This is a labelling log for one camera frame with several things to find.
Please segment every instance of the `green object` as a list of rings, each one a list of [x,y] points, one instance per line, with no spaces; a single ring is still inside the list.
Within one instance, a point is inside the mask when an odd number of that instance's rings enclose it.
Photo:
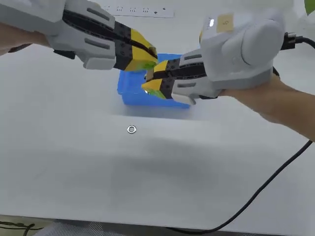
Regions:
[[[315,0],[304,0],[306,14],[310,15],[313,11],[315,11]]]

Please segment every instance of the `black wire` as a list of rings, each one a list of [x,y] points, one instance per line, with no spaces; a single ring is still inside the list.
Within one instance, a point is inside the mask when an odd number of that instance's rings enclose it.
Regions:
[[[315,49],[315,42],[309,38],[305,38],[302,36],[296,37],[296,43],[307,43]],[[313,142],[309,140],[297,153],[295,153],[282,166],[280,166],[280,168],[277,169],[276,172],[274,172],[273,175],[254,193],[254,195],[248,200],[248,202],[238,212],[236,212],[230,219],[225,221],[223,224],[213,229],[203,230],[203,231],[187,231],[187,230],[181,230],[181,229],[176,229],[176,228],[167,228],[167,229],[178,232],[178,233],[187,234],[187,235],[204,235],[204,234],[210,234],[210,233],[221,230],[222,228],[230,224],[233,220],[235,220],[240,214],[242,214],[243,211],[246,210],[246,208],[248,208],[250,204],[257,198],[257,196],[268,186],[268,184],[270,184],[270,182],[273,181],[275,177],[277,177],[278,174],[280,174],[281,171],[283,171],[288,165],[290,165],[296,158],[298,158],[303,152],[305,152],[305,150],[312,143]]]
[[[30,224],[29,226],[27,226],[27,228],[24,231],[23,236],[28,236],[29,231],[31,230],[32,227],[34,227],[35,224]]]
[[[315,49],[315,42],[309,38],[305,38],[302,36],[296,37],[296,43],[307,43]]]
[[[0,229],[5,229],[5,230],[26,230],[26,228],[9,228],[9,227],[2,227],[0,226]],[[36,228],[36,229],[30,229],[31,231],[37,231],[37,230],[42,230],[43,228]]]

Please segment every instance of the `black cable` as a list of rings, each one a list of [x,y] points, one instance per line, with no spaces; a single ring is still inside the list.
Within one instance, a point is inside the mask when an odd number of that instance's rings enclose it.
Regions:
[[[26,230],[26,228],[10,228],[10,227],[2,227],[0,226],[0,229],[5,229],[5,230]],[[31,231],[38,231],[42,230],[43,228],[36,228],[36,229],[30,229]]]
[[[295,44],[297,43],[307,43],[315,49],[315,42],[312,41],[311,39],[305,38],[302,36],[296,37],[294,34],[285,33],[282,50],[293,49],[295,48]],[[270,182],[273,181],[275,177],[277,177],[278,174],[280,174],[281,171],[283,171],[288,165],[290,165],[296,158],[298,158],[303,152],[305,152],[305,150],[312,143],[313,142],[309,140],[297,153],[295,153],[282,166],[280,166],[280,168],[277,169],[276,172],[274,172],[273,175],[254,193],[254,195],[248,200],[248,202],[238,212],[236,212],[230,219],[225,221],[223,224],[213,229],[202,230],[202,231],[187,231],[187,230],[181,230],[181,229],[169,228],[169,227],[167,227],[167,229],[178,232],[178,233],[183,233],[186,235],[204,235],[204,234],[210,234],[210,233],[214,233],[216,231],[221,230],[222,228],[230,224],[233,220],[235,220],[240,214],[242,214],[243,211],[246,210],[250,206],[250,204],[257,198],[257,196],[268,186],[268,184],[270,184]]]
[[[274,180],[275,177],[277,177],[278,174],[280,174],[281,171],[283,171],[289,164],[292,163],[296,158],[298,158],[313,142],[309,140],[296,154],[294,154],[290,159],[288,159],[279,169],[274,172],[274,174],[254,193],[254,195],[249,199],[249,201],[237,212],[235,213],[230,219],[228,219],[226,222],[223,224],[210,229],[210,230],[203,230],[203,231],[186,231],[186,230],[180,230],[176,228],[167,228],[172,231],[176,231],[179,233],[187,234],[187,235],[204,235],[204,234],[209,234],[216,232],[225,226],[227,226],[229,223],[231,223],[233,220],[235,220],[242,212],[249,207],[249,205],[256,199],[256,197],[270,184],[271,181]]]
[[[28,236],[29,231],[31,230],[31,228],[33,228],[35,226],[35,224],[30,224],[29,226],[27,226],[27,228],[24,231],[23,236]]]

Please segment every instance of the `black cable connector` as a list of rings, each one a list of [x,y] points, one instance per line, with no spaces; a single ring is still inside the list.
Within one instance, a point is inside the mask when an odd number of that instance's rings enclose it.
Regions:
[[[303,36],[296,36],[296,33],[285,33],[284,34],[284,40],[281,47],[281,51],[288,50],[288,49],[294,49],[296,44],[299,43],[307,43],[311,45],[313,48],[315,48],[315,43],[309,38],[305,38]]]
[[[281,47],[282,50],[294,49],[296,44],[296,33],[288,33],[284,34],[283,45]]]

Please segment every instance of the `human hand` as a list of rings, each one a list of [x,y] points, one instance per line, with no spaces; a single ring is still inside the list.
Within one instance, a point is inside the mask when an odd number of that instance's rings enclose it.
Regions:
[[[268,83],[252,89],[227,89],[224,90],[220,96],[233,97],[247,107],[251,108],[253,111],[259,113],[266,120],[273,123],[278,123],[278,121],[273,118],[274,99],[277,99],[277,94],[279,92],[288,90],[296,91],[295,89],[285,85],[280,80],[279,76],[273,74],[270,82]]]
[[[24,44],[39,44],[49,47],[46,37],[38,32],[28,32],[16,27],[0,23],[0,56],[12,48]]]

